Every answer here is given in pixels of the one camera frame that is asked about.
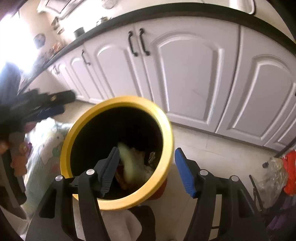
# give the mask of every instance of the clothes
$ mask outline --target clothes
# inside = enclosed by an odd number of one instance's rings
[[[85,240],[76,199],[73,212],[77,237]],[[129,210],[101,211],[101,215],[111,241],[136,241],[142,232],[141,223]]]
[[[32,150],[27,163],[28,172],[24,176],[27,201],[22,208],[30,219],[54,178],[60,175],[60,152],[71,126],[47,118],[26,135],[25,140],[32,143]]]
[[[20,77],[20,70],[13,63],[7,62],[0,70],[0,104],[6,104],[17,96]]]

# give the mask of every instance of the kitchen counter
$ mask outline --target kitchen counter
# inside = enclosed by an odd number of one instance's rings
[[[97,27],[91,29],[90,31],[79,36],[71,44],[60,50],[54,57],[52,57],[43,68],[40,69],[31,79],[26,83],[26,85],[20,90],[20,93],[30,85],[40,73],[51,66],[55,61],[69,53],[70,51],[81,46],[86,41],[94,38],[95,36],[107,32],[109,30],[131,24],[139,21],[163,18],[163,17],[175,17],[175,16],[193,16],[193,17],[206,17],[214,18],[224,21],[229,21],[233,23],[240,24],[251,28],[257,32],[260,32],[269,38],[273,39],[291,53],[296,55],[296,44],[288,38],[280,30],[276,29],[269,23],[244,12],[219,6],[213,4],[203,4],[203,3],[171,3],[156,5],[152,7],[147,7],[139,10],[135,10],[118,17],[115,17],[105,23],[98,25]]]
[[[51,58],[46,60],[42,64],[42,66],[33,68],[29,77],[27,77],[25,80],[23,80],[20,83],[20,86],[19,86],[20,93],[22,93],[30,85],[30,83],[32,83],[44,70],[46,70],[48,68],[48,66],[50,65],[49,63],[52,63],[52,59],[56,56],[56,54],[54,54]]]

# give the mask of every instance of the trash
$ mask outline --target trash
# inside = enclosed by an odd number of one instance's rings
[[[148,163],[151,164],[155,159],[155,151],[151,152],[149,155]]]
[[[288,173],[283,160],[272,157],[268,161],[264,179],[256,184],[264,208],[269,208],[278,199],[288,180]]]
[[[129,148],[122,142],[118,143],[118,149],[123,168],[117,168],[115,177],[123,190],[126,190],[126,188],[137,190],[148,181],[154,170],[144,164],[144,151]]]

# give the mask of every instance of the plastic bag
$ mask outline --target plastic bag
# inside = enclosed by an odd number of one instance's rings
[[[284,168],[288,172],[287,185],[284,187],[284,191],[288,195],[296,194],[296,151],[290,151],[283,159]]]
[[[282,159],[272,157],[268,163],[264,179],[256,184],[264,208],[274,205],[288,180]]]

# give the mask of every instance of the yellow trash bin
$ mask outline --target yellow trash bin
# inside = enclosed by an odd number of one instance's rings
[[[165,181],[171,164],[173,134],[164,112],[145,98],[122,96],[95,105],[75,122],[61,151],[62,175],[78,176],[93,168],[118,142],[146,153],[155,151],[159,163],[150,179],[131,194],[112,184],[113,199],[98,199],[101,210],[127,209],[147,200]]]

